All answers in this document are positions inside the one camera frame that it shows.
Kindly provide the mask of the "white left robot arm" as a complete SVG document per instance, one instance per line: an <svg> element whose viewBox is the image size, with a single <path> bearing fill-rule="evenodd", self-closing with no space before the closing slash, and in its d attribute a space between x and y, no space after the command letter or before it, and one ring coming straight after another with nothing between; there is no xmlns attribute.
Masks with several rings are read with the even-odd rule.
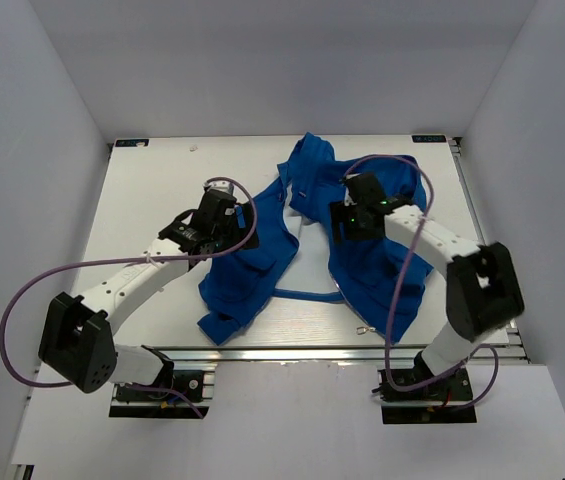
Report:
<svg viewBox="0 0 565 480"><path fill-rule="evenodd" d="M258 245L253 202L208 189L195 209L176 216L138 260L127 260L109 279L48 308L38 356L70 384L89 394L105 383L139 385L161 399L173 387L173 361L148 346L125 346L114 337L123 323L171 281L220 253Z"/></svg>

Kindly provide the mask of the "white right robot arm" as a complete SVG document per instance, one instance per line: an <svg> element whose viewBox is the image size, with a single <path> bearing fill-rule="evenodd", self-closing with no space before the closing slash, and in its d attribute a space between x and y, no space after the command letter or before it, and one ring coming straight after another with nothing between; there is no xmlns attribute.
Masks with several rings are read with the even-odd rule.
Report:
<svg viewBox="0 0 565 480"><path fill-rule="evenodd" d="M483 245L455 234L403 195L388 196L372 173L348 175L343 183L344 199L330 206L335 241L388 239L406 247L405 268L419 257L446 282L446 323L404 383L385 382L396 392L437 398L490 335L523 313L511 254L499 242Z"/></svg>

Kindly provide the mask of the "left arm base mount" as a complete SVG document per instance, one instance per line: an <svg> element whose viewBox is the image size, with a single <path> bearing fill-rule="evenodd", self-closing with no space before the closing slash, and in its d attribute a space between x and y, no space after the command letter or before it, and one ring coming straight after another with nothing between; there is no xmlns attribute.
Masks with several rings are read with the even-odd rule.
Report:
<svg viewBox="0 0 565 480"><path fill-rule="evenodd" d="M176 368L168 386L115 386L110 418L202 420L213 398L215 372L210 367Z"/></svg>

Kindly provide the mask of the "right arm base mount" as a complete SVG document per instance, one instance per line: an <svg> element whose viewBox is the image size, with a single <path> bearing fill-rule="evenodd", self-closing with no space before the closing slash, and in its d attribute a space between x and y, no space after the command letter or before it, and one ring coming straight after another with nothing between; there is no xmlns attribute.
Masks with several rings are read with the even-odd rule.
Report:
<svg viewBox="0 0 565 480"><path fill-rule="evenodd" d="M461 409L473 400L473 389L465 369L419 390L399 392L391 387L385 370L379 370L379 385L371 395L380 402L385 425L475 424L475 407Z"/></svg>

